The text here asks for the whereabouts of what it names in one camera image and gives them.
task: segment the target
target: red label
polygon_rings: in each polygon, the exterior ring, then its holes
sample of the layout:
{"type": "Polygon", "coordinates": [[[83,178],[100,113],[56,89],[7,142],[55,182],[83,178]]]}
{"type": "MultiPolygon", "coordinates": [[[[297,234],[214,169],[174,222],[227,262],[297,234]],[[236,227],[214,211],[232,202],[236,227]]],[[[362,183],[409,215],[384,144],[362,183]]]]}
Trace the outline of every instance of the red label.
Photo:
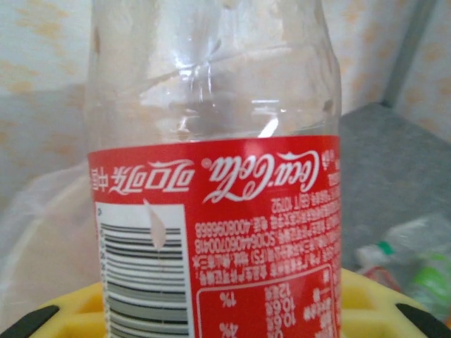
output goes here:
{"type": "Polygon", "coordinates": [[[89,164],[110,330],[339,337],[338,137],[112,149],[89,164]],[[167,327],[138,325],[136,306],[167,327]]]}

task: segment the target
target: wallpaper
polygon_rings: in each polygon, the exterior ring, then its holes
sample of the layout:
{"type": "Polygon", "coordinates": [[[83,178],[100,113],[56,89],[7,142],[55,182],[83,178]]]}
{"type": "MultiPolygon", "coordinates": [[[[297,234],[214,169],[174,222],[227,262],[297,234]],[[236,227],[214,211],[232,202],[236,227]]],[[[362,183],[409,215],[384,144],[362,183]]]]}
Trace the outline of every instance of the wallpaper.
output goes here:
{"type": "Polygon", "coordinates": [[[437,1],[396,111],[451,142],[451,0],[437,1]]]}
{"type": "MultiPolygon", "coordinates": [[[[381,99],[415,4],[323,0],[344,113],[381,99]]],[[[85,155],[89,21],[90,0],[0,1],[0,212],[34,177],[85,155]]]]}

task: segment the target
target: coca-cola bottle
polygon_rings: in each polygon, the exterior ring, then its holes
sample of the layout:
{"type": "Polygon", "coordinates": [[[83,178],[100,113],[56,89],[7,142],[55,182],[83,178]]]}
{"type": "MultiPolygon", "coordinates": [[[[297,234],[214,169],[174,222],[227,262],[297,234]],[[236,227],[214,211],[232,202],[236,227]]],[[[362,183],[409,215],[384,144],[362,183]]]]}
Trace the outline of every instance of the coca-cola bottle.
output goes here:
{"type": "Polygon", "coordinates": [[[109,337],[339,337],[340,100],[319,0],[94,0],[109,337]]]}

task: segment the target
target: clear plastic bottle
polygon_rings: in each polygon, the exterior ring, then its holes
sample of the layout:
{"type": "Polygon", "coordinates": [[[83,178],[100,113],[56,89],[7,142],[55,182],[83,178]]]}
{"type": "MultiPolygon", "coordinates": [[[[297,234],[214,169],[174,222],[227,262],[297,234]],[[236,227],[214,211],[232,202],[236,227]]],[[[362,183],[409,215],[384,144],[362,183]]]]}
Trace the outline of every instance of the clear plastic bottle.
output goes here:
{"type": "Polygon", "coordinates": [[[450,317],[451,255],[435,250],[424,256],[424,266],[406,290],[407,296],[423,304],[439,320],[450,317]]]}
{"type": "Polygon", "coordinates": [[[321,1],[93,11],[85,125],[110,337],[338,337],[341,89],[321,1]]]}
{"type": "Polygon", "coordinates": [[[356,257],[362,266],[409,264],[444,246],[451,246],[451,223],[434,213],[390,228],[379,243],[357,249],[356,257]]]}

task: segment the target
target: white plastic bag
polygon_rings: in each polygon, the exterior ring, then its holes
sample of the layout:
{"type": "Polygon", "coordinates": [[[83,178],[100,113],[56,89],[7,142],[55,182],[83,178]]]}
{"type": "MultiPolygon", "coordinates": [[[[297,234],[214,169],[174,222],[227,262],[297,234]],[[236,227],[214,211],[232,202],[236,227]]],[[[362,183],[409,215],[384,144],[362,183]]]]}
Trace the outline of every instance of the white plastic bag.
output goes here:
{"type": "Polygon", "coordinates": [[[37,178],[0,223],[0,332],[60,295],[99,281],[87,163],[37,178]]]}

